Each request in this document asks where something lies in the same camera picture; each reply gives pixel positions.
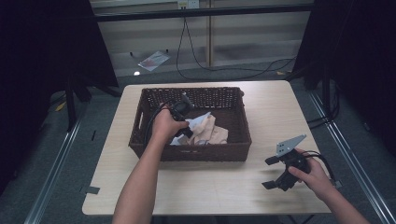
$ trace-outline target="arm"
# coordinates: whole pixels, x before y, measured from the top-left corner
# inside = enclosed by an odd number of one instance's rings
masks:
[[[163,147],[188,125],[187,121],[174,121],[167,109],[157,115],[148,146],[121,191],[113,223],[150,223]]]
[[[305,184],[311,188],[317,197],[321,199],[334,214],[338,223],[369,223],[361,213],[346,199],[344,196],[332,185],[329,177],[323,171],[320,163],[313,158],[307,158],[308,164],[311,167],[311,173],[305,172],[295,168],[289,167],[289,172],[292,175],[300,178]]]

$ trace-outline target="forearm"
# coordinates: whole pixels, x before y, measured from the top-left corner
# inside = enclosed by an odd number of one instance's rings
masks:
[[[161,138],[151,138],[122,189],[113,223],[150,223],[164,144]]]
[[[369,223],[361,213],[338,191],[327,194],[323,202],[330,208],[337,222],[340,224],[365,224]]]

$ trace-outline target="beige cloth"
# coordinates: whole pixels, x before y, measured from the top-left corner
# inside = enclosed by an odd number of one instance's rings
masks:
[[[181,145],[227,144],[228,130],[215,125],[216,118],[207,116],[200,124],[193,127],[192,137],[183,136],[178,140]]]

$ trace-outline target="black curtain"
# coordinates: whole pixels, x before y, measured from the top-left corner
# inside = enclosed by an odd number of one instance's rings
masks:
[[[317,0],[294,71],[314,89],[327,67],[390,152],[396,126],[396,1]]]
[[[118,86],[98,24],[66,19],[81,16],[93,16],[88,0],[0,4],[0,192],[32,147],[50,96],[70,77]]]

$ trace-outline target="gray metal piece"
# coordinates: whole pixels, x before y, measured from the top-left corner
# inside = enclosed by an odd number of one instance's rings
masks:
[[[290,151],[292,151],[297,145],[299,145],[306,138],[306,134],[301,134],[297,137],[293,137],[289,140],[276,144],[276,156],[281,157]]]

